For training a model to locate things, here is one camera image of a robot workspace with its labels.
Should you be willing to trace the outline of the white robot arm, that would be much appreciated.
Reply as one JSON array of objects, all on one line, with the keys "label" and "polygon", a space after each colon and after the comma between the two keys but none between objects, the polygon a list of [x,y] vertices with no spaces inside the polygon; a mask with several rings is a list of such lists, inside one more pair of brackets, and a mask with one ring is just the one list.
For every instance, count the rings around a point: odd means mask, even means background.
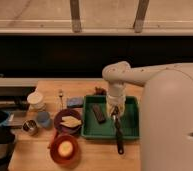
[{"label": "white robot arm", "polygon": [[193,63],[106,66],[107,103],[125,101],[125,85],[143,88],[139,103],[141,171],[193,171]]}]

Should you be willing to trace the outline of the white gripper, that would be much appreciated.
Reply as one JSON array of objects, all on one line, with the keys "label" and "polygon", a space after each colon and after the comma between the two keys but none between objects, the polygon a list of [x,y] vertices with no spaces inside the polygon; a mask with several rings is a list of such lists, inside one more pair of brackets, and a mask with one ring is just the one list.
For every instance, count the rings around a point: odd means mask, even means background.
[{"label": "white gripper", "polygon": [[122,117],[125,112],[125,85],[124,84],[108,84],[106,101],[110,106],[107,106],[107,116],[112,117],[114,111],[113,106],[118,106],[119,116]]}]

